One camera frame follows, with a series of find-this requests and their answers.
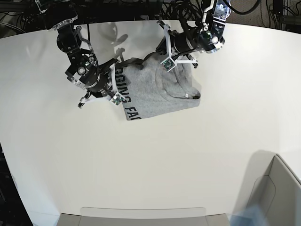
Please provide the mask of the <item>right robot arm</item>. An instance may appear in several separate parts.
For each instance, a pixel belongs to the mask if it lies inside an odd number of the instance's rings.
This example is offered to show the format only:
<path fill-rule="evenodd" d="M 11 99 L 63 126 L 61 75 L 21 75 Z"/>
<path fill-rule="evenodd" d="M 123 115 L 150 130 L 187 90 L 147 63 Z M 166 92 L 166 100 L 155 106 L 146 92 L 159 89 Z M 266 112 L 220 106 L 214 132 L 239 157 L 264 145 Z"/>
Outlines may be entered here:
<path fill-rule="evenodd" d="M 112 58 L 99 64 L 90 40 L 81 34 L 82 27 L 74 26 L 78 14 L 70 0 L 37 0 L 36 5 L 43 17 L 45 28 L 58 32 L 56 43 L 67 55 L 70 66 L 66 70 L 67 79 L 87 93 L 80 104 L 89 102 L 91 96 L 106 98 L 118 105 L 124 97 L 118 92 L 115 80 L 115 65 Z"/>

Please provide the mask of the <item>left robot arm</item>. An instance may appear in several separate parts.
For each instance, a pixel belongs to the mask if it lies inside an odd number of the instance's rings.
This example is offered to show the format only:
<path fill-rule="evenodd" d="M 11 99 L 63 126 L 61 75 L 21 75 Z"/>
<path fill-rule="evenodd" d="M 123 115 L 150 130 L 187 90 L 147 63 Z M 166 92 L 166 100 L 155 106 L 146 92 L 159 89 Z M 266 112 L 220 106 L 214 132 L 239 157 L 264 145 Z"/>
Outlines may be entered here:
<path fill-rule="evenodd" d="M 164 3 L 163 20 L 178 20 L 182 32 L 168 28 L 172 54 L 187 55 L 192 52 L 214 53 L 224 45 L 223 32 L 226 19 L 231 13 L 229 0 L 174 0 Z"/>

